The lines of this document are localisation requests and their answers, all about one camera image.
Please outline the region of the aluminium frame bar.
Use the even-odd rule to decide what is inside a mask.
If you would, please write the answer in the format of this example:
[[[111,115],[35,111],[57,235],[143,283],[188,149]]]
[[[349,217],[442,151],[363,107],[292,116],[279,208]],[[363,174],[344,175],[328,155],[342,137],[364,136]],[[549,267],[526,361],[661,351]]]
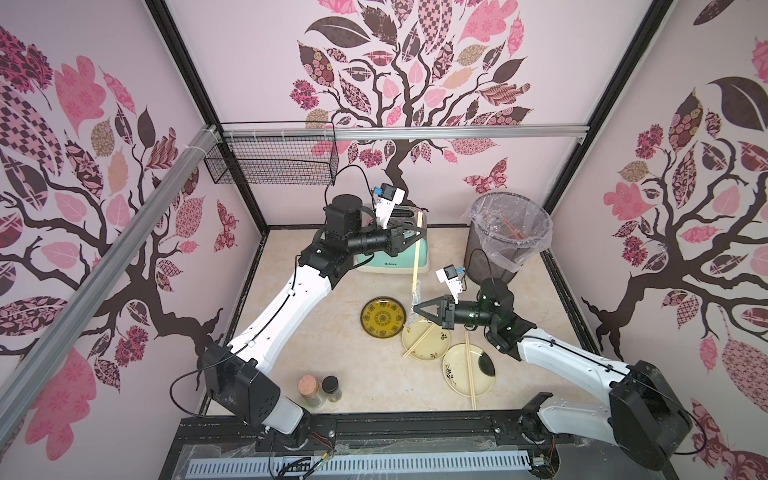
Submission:
[[[161,215],[171,206],[195,167],[217,145],[219,139],[220,134],[214,125],[201,128],[109,248],[95,271],[74,292],[58,318],[45,329],[31,351],[1,386],[2,445],[10,440],[34,400],[153,232]]]
[[[278,139],[317,138],[337,141],[378,141],[378,140],[453,140],[480,138],[584,138],[588,125],[580,124],[521,124],[507,126],[455,126],[455,127],[370,127],[370,128],[250,128],[230,129],[223,133],[224,139]]]

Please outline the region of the chopsticks panda wrapper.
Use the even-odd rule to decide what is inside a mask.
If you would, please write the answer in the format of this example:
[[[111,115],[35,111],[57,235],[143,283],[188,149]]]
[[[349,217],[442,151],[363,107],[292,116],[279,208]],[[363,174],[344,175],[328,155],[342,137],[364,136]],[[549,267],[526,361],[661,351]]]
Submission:
[[[412,354],[412,352],[427,339],[427,337],[431,334],[433,330],[435,330],[436,327],[437,327],[436,324],[430,323],[429,326],[424,330],[424,332],[414,341],[414,343],[405,350],[404,354],[402,355],[402,358],[403,359],[408,358]]]

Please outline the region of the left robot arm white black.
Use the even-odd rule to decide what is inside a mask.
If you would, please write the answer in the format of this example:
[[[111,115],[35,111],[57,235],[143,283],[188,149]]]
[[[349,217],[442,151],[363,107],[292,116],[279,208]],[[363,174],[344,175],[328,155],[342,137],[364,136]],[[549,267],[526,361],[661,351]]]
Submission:
[[[382,252],[394,258],[425,239],[425,228],[392,216],[404,190],[383,184],[373,205],[344,194],[324,208],[325,222],[294,261],[280,293],[240,335],[227,345],[212,345],[202,372],[211,398],[250,426],[282,435],[306,430],[309,414],[281,392],[270,378],[282,349],[308,314],[349,271]]]

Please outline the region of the mint green toaster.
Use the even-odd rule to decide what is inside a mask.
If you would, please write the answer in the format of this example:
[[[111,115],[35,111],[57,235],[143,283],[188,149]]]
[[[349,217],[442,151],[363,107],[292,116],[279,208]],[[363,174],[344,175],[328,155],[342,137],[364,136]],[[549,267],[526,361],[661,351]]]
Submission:
[[[410,206],[396,206],[393,209],[389,219],[388,226],[401,226],[404,224],[418,223],[418,216],[421,216],[421,227],[427,226],[427,211]],[[428,244],[425,239],[418,244],[410,246],[403,253],[395,257],[387,255],[385,252],[376,252],[371,255],[372,260],[359,268],[362,272],[380,273],[380,274],[411,274],[414,260],[416,258],[416,247],[419,247],[418,272],[425,273],[429,267]]]

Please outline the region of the aluminium frame bar left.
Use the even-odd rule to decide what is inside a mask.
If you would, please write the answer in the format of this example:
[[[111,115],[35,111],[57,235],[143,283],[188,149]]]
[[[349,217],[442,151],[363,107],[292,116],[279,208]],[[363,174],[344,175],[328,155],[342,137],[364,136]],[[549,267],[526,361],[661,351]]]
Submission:
[[[45,329],[31,351],[1,386],[2,445],[10,440],[34,400],[153,232],[161,215],[171,206],[195,167],[217,145],[219,139],[220,134],[214,125],[201,128],[109,248],[95,271],[74,292],[58,318]]]

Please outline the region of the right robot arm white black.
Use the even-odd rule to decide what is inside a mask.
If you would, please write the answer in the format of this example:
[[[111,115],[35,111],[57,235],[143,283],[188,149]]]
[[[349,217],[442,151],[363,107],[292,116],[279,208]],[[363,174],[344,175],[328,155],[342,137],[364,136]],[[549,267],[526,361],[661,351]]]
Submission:
[[[599,440],[641,467],[661,471],[692,430],[692,415],[656,366],[611,360],[556,338],[516,313],[513,294],[494,278],[484,281],[473,301],[450,293],[413,310],[444,330],[481,327],[500,353],[546,369],[595,398],[580,404],[541,393],[528,405],[537,432]]]

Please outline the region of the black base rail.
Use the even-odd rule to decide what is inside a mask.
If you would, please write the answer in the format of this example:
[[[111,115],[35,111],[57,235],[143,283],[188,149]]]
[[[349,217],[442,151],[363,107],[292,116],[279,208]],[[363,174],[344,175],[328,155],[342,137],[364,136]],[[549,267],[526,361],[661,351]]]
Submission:
[[[248,427],[238,420],[181,421],[159,474],[183,479],[193,459],[312,457],[438,452],[525,451],[529,471],[423,473],[360,478],[314,479],[675,479],[671,465],[659,472],[634,463],[618,448],[572,435],[528,441],[518,410],[410,413],[319,414],[310,419],[306,440],[288,447],[276,431]]]

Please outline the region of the black lid spice jar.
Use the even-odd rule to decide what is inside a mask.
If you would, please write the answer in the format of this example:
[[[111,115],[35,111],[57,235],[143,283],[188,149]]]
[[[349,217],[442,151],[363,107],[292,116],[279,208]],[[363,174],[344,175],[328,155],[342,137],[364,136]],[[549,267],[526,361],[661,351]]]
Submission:
[[[340,382],[336,376],[326,376],[322,380],[321,387],[330,402],[338,402],[341,399]]]

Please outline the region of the aluminium frame bar rear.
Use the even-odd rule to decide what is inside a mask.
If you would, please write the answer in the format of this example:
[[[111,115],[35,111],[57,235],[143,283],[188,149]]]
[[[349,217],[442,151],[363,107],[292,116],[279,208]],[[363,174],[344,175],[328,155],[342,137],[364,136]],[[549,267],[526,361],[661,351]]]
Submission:
[[[278,139],[317,138],[337,141],[378,141],[378,140],[453,140],[480,138],[584,138],[588,125],[580,124],[521,124],[507,126],[455,126],[455,127],[370,127],[370,128],[250,128],[230,129],[223,133],[224,139]]]

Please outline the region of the yellow patterned plate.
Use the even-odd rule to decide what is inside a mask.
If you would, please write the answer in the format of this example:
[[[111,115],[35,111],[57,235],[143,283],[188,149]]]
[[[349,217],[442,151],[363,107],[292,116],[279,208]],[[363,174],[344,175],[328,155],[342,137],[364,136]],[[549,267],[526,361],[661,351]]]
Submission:
[[[405,320],[403,305],[391,297],[376,297],[370,300],[360,314],[360,324],[364,332],[378,339],[388,339],[400,334]]]

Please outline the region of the cream plate with calligraphy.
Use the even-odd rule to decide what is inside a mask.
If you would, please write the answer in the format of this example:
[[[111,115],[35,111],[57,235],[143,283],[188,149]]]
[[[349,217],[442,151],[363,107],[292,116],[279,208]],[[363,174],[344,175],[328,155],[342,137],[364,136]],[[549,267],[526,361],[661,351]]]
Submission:
[[[408,326],[405,326],[401,332],[401,343],[406,350],[414,341],[424,332],[431,322],[419,320]],[[436,327],[427,339],[416,348],[408,358],[414,358],[422,361],[431,361],[440,359],[445,355],[452,345],[451,332]]]

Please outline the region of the pink lid spice jar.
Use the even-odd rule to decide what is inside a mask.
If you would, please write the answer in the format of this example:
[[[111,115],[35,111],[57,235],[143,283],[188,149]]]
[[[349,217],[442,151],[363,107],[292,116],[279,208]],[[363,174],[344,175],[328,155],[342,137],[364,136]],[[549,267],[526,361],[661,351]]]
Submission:
[[[311,374],[304,375],[298,382],[298,392],[311,408],[319,408],[325,403],[325,394],[318,379]]]

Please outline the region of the cream plate with green patch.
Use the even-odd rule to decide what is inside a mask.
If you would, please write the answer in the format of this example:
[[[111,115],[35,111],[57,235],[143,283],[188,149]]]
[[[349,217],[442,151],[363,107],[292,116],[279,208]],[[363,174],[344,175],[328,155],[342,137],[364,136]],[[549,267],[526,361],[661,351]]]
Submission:
[[[472,345],[476,396],[487,394],[495,385],[495,367],[484,350]],[[469,396],[464,344],[452,346],[443,356],[442,374],[449,387],[463,397]]]

